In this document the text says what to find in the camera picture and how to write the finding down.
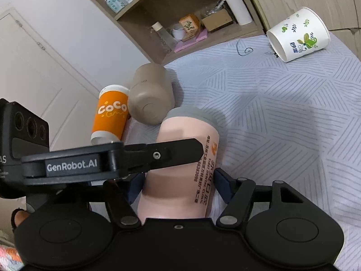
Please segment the person left hand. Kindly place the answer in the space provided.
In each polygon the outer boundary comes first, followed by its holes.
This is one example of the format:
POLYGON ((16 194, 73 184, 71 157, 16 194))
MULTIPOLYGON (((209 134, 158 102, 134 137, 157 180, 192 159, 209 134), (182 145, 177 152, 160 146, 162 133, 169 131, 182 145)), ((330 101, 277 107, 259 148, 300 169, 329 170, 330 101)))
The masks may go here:
POLYGON ((11 227, 12 227, 12 231, 14 232, 16 230, 16 228, 22 223, 24 222, 25 219, 27 219, 31 214, 21 208, 15 209, 12 212, 11 218, 10 218, 10 223, 11 223, 11 227))

